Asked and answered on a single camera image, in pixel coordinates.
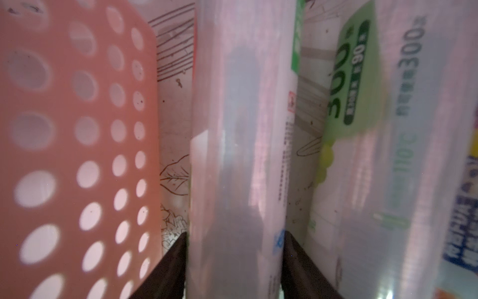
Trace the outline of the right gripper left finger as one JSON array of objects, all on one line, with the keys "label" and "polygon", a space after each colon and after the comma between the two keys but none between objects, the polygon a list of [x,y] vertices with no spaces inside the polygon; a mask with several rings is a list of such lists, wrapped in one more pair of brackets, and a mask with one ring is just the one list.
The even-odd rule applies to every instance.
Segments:
[{"label": "right gripper left finger", "polygon": [[130,299],[182,299],[185,291],[187,233],[183,232]]}]

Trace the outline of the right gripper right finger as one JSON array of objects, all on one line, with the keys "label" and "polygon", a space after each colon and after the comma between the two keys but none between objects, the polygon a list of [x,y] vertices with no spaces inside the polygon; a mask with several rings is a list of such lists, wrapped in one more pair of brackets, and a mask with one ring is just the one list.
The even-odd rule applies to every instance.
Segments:
[{"label": "right gripper right finger", "polygon": [[285,299],[342,299],[288,231],[284,242],[281,286]]}]

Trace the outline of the white green plastic wrap roll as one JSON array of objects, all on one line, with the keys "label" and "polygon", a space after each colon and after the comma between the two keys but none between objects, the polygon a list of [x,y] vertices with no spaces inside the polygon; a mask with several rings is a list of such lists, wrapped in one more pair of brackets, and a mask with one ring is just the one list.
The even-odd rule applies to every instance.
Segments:
[{"label": "white green plastic wrap roll", "polygon": [[304,247],[344,299],[430,299],[478,105],[476,1],[349,1]]}]

